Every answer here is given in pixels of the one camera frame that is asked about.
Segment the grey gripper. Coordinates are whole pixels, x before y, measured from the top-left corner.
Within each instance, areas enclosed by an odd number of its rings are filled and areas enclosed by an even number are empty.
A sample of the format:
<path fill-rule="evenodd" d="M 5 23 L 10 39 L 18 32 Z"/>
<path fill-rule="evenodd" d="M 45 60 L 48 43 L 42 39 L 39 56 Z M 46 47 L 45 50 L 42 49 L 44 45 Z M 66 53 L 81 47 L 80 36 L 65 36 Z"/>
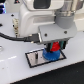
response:
<path fill-rule="evenodd" d="M 40 44 L 46 44 L 46 51 L 51 52 L 51 43 L 60 41 L 60 49 L 66 48 L 66 41 L 77 34 L 76 25 L 73 24 L 69 29 L 60 28 L 57 24 L 42 25 L 38 27 Z"/>

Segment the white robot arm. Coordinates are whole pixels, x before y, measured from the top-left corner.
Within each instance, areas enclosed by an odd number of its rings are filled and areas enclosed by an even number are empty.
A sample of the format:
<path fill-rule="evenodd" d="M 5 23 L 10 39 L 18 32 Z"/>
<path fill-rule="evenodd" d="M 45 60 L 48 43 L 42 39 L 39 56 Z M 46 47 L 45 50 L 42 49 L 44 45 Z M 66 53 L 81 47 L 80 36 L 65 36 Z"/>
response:
<path fill-rule="evenodd" d="M 19 36 L 58 51 L 77 33 L 75 14 L 84 0 L 23 0 L 19 10 Z"/>

